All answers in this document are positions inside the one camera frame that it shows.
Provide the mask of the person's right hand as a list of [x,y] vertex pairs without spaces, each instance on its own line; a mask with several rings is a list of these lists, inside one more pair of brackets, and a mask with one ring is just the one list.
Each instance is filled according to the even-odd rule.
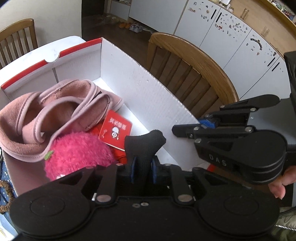
[[289,166],[282,176],[279,176],[268,187],[275,198],[283,199],[285,196],[285,186],[295,183],[296,166]]

